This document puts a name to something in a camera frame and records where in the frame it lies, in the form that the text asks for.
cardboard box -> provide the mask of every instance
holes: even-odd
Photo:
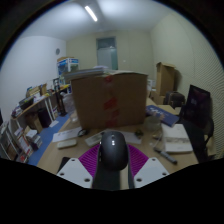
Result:
[[[44,94],[47,93],[47,83],[43,84],[42,87],[41,85],[39,86],[40,89],[40,95],[43,96]]]
[[[156,92],[165,96],[167,91],[173,91],[175,79],[175,66],[159,62],[157,65]]]
[[[157,105],[163,105],[165,96],[160,96],[156,90],[150,92],[150,99],[152,99]]]
[[[36,87],[34,87],[34,88],[32,88],[32,89],[27,91],[26,97],[33,96],[33,95],[35,95],[35,94],[37,94],[39,92],[40,92],[40,88],[39,88],[39,86],[36,86]]]
[[[144,122],[147,75],[117,71],[71,80],[83,129],[110,128]]]
[[[43,127],[40,123],[37,113],[35,112],[29,113],[25,116],[25,119],[27,125],[29,125],[31,129],[37,130],[38,133],[40,133],[43,130]]]

computer mouse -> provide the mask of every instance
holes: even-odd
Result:
[[[128,164],[128,147],[124,135],[118,131],[107,131],[100,143],[100,162],[111,171],[124,169]]]

stack of papers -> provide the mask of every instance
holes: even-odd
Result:
[[[161,124],[163,142],[168,153],[191,152],[193,150],[190,139],[182,124],[175,124],[172,128]]]

ceiling light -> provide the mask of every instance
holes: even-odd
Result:
[[[95,16],[95,14],[93,13],[92,9],[89,6],[86,6],[85,9],[91,15],[91,17],[93,18],[93,20],[96,22],[97,21],[97,18]]]

office chair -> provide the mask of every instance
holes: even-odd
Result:
[[[214,122],[210,117],[210,93],[190,85],[186,104],[181,107],[180,120],[189,135],[192,147],[199,162],[206,162],[208,157],[206,145],[214,133]]]

